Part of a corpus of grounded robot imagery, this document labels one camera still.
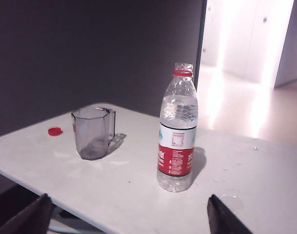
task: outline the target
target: table surface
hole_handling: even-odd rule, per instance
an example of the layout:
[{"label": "table surface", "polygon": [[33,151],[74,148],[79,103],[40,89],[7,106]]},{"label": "table surface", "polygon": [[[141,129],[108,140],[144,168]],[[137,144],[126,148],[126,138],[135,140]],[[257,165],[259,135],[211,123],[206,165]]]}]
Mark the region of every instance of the table surface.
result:
[{"label": "table surface", "polygon": [[156,180],[158,118],[96,106],[116,110],[127,135],[116,151],[82,160],[67,113],[1,136],[0,173],[109,234],[209,234],[212,194],[254,233],[297,233],[297,147],[198,127],[193,184],[169,193]]}]

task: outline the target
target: bottle cap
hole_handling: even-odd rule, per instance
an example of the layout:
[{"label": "bottle cap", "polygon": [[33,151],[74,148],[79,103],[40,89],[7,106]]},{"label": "bottle cap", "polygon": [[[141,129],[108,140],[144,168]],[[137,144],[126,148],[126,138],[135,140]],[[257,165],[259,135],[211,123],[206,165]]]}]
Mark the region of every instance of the bottle cap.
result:
[{"label": "bottle cap", "polygon": [[172,74],[178,77],[191,77],[193,76],[193,64],[176,63]]},{"label": "bottle cap", "polygon": [[63,133],[63,131],[59,127],[54,127],[54,128],[49,128],[48,129],[48,134],[53,136],[53,137],[58,136],[58,135],[60,135],[62,133]]},{"label": "bottle cap", "polygon": [[189,70],[173,70],[172,74],[178,77],[191,77],[193,75]]}]

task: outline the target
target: water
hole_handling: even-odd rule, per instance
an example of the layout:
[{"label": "water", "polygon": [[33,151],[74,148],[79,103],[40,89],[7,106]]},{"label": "water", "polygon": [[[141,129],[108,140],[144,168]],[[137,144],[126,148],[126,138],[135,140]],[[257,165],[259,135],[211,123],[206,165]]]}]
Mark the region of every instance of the water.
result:
[{"label": "water", "polygon": [[[179,129],[197,125],[197,99],[191,96],[171,95],[163,98],[160,122],[165,126]],[[192,183],[192,173],[185,176],[170,176],[157,170],[159,185],[169,192],[188,189]]]}]

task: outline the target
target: shiny floor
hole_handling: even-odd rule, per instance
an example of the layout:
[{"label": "shiny floor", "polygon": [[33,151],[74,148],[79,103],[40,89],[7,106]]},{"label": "shiny floor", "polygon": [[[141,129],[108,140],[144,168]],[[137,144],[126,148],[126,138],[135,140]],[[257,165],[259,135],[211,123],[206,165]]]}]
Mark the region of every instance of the shiny floor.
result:
[{"label": "shiny floor", "polygon": [[297,146],[297,81],[269,90],[201,65],[199,126]]}]

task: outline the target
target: red bottle lid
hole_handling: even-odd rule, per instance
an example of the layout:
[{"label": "red bottle lid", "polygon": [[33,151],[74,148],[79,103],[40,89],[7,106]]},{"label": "red bottle lid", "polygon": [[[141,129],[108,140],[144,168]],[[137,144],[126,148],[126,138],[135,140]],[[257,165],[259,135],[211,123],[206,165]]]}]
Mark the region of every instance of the red bottle lid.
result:
[{"label": "red bottle lid", "polygon": [[63,131],[59,127],[54,127],[54,128],[49,128],[48,129],[48,134],[53,136],[53,137],[58,136],[58,135],[60,135],[62,133],[63,133]]}]

